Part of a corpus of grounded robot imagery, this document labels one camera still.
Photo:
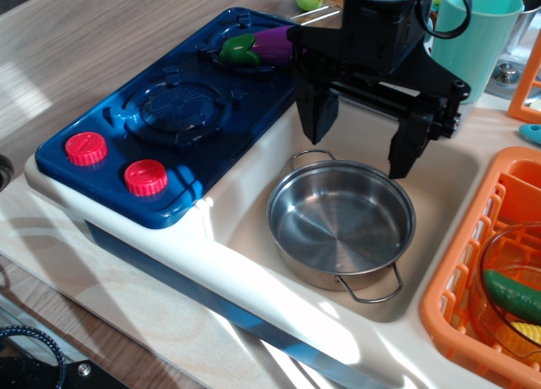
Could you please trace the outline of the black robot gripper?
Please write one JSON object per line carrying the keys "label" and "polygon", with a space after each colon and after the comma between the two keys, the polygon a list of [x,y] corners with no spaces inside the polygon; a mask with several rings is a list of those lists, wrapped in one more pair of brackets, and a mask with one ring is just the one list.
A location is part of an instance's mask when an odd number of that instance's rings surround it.
{"label": "black robot gripper", "polygon": [[430,139],[451,136],[470,87],[426,51],[425,36],[453,39],[468,27],[471,0],[444,31],[429,27],[432,0],[343,0],[338,29],[293,26],[290,66],[304,135],[321,142],[337,119],[338,94],[398,118],[389,178],[405,178]]}

